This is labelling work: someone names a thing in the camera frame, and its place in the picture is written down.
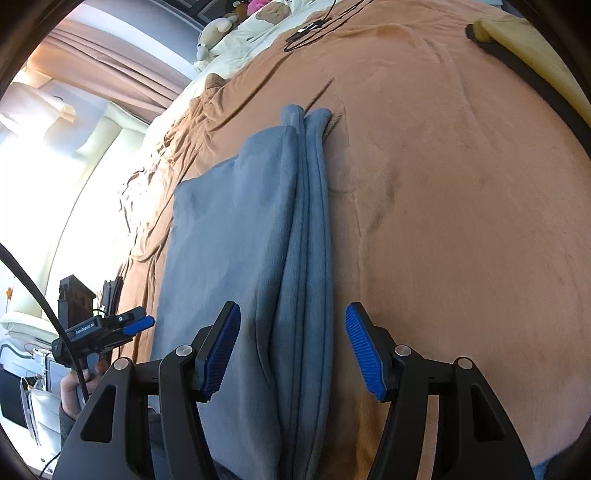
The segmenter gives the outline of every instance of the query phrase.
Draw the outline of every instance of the person's hand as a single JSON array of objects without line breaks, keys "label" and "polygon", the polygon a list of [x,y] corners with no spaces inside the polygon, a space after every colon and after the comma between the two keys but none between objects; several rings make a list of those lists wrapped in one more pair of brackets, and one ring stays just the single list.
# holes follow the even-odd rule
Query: person's hand
[{"label": "person's hand", "polygon": [[[88,388],[89,395],[99,386],[99,383],[108,368],[109,364],[107,363],[107,360],[102,359],[96,364],[95,370],[97,374],[94,377],[90,375],[90,372],[87,369],[83,370],[84,380],[86,381],[86,388]],[[76,387],[79,384],[80,382],[78,381],[78,375],[76,375],[75,370],[72,370],[60,381],[61,407],[63,408],[64,413],[72,420],[77,419],[82,411],[80,404],[78,403],[78,395],[76,394]]]}]

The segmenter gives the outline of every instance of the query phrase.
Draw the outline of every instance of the curtain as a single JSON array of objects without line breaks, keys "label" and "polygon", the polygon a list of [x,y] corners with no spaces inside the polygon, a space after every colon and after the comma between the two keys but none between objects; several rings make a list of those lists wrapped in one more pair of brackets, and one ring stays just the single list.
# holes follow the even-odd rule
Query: curtain
[{"label": "curtain", "polygon": [[111,100],[147,122],[164,112],[190,82],[140,48],[70,20],[41,42],[27,64]]}]

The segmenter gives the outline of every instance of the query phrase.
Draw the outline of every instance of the blue towel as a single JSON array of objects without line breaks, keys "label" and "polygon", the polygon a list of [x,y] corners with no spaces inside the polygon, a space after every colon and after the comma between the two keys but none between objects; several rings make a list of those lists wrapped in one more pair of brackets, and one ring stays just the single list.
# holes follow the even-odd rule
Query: blue towel
[{"label": "blue towel", "polygon": [[200,405],[214,460],[244,480],[313,479],[329,405],[333,283],[322,134],[330,112],[280,127],[174,194],[152,359],[190,342],[227,300],[241,331]]}]

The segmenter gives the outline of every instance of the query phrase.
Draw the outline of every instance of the brown blanket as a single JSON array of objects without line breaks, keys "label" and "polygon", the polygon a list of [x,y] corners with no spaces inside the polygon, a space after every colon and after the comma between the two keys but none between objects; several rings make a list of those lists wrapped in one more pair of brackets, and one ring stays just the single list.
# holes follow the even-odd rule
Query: brown blanket
[{"label": "brown blanket", "polygon": [[[387,411],[346,337],[352,301],[425,357],[473,358],[532,463],[571,443],[591,413],[591,163],[537,93],[465,37],[483,13],[496,10],[375,0],[292,53],[286,33],[227,83],[209,77],[122,199],[136,242],[121,308],[155,313],[174,187],[278,124],[288,103],[333,112],[336,333],[321,478],[366,477]],[[146,360],[150,340],[128,354]]]}]

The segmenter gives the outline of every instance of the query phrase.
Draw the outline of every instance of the black gripper frame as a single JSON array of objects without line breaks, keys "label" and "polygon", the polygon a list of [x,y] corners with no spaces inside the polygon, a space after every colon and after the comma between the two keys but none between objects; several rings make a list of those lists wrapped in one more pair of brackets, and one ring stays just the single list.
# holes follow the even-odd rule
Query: black gripper frame
[{"label": "black gripper frame", "polygon": [[[226,302],[214,325],[200,329],[190,349],[181,346],[162,360],[138,365],[128,358],[113,362],[74,424],[54,480],[153,480],[148,395],[160,396],[170,479],[217,480],[195,402],[205,403],[211,397],[204,365],[224,334],[226,321],[236,314],[239,325],[238,305]],[[232,332],[229,352],[237,334]]]},{"label": "black gripper frame", "polygon": [[509,417],[474,362],[465,357],[453,364],[424,359],[374,326],[363,305],[353,303],[349,308],[381,362],[381,401],[391,402],[369,480],[416,479],[429,395],[439,395],[431,480],[534,480]]}]

